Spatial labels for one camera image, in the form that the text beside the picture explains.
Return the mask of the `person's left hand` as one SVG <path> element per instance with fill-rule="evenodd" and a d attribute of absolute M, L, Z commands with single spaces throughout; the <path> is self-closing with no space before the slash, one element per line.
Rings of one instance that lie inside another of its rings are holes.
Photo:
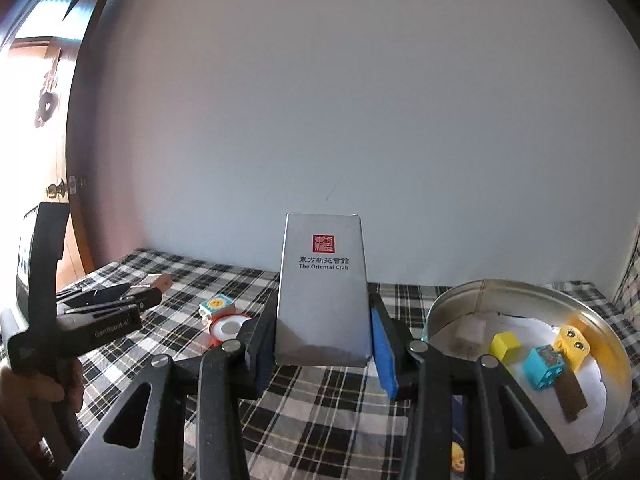
<path fill-rule="evenodd" d="M 42 432 L 32 414 L 30 401 L 67 401 L 73 411 L 79 413 L 84 394 L 84 370 L 78 359 L 70 360 L 70 379 L 65 386 L 39 372 L 16 374 L 6 360 L 1 361 L 1 417 L 17 444 L 30 456 L 43 456 Z"/>

